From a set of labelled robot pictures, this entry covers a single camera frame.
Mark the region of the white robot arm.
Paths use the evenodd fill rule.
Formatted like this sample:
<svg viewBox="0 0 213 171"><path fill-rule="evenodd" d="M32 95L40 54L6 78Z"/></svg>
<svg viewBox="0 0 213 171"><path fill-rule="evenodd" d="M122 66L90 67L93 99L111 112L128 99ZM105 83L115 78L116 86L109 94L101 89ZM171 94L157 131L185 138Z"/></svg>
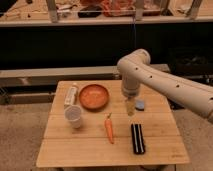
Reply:
<svg viewBox="0 0 213 171"><path fill-rule="evenodd" d="M140 84L144 84L213 124L213 87L154 69L150 61L145 49L137 49L118 61L123 95L136 97Z"/></svg>

